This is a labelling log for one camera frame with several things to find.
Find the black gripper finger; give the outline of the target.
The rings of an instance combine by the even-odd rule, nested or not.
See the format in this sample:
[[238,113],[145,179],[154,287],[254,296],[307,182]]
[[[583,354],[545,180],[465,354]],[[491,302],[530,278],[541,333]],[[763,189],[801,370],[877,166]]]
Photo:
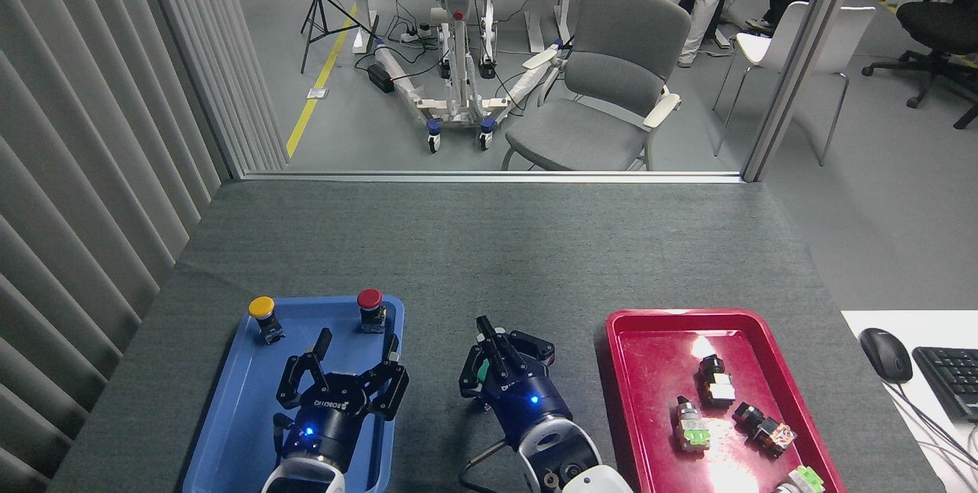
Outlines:
[[494,378],[523,378],[555,360],[555,346],[519,330],[490,327],[489,374]]
[[329,391],[327,379],[322,373],[321,363],[331,342],[331,330],[328,327],[323,327],[316,343],[310,350],[298,356],[290,356],[287,359],[276,396],[278,403],[284,410],[291,410],[302,403],[303,396],[298,392],[298,388],[307,372],[313,378],[313,392]]
[[476,319],[476,343],[469,348],[467,360],[462,364],[458,385],[462,397],[481,398],[485,402],[497,402],[510,394],[510,378],[494,378],[489,374],[489,335],[492,323],[488,316]]
[[368,410],[385,421],[395,419],[410,382],[408,371],[400,363],[399,347],[398,335],[391,334],[385,340],[380,363],[371,368],[367,381],[367,390],[377,395],[371,399]]

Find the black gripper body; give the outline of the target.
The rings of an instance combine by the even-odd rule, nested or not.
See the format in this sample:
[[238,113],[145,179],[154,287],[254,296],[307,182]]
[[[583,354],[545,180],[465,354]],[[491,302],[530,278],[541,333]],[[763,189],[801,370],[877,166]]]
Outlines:
[[302,403],[296,407],[296,419],[279,448],[279,455],[283,459],[321,458],[346,473],[368,413],[369,375],[329,372],[325,379],[328,392],[313,392],[312,385],[301,394]]
[[572,411],[553,385],[552,379],[541,371],[529,377],[513,374],[503,381],[487,372],[481,382],[480,394],[494,412],[504,431],[504,440],[517,448],[531,428],[548,417],[572,420]]

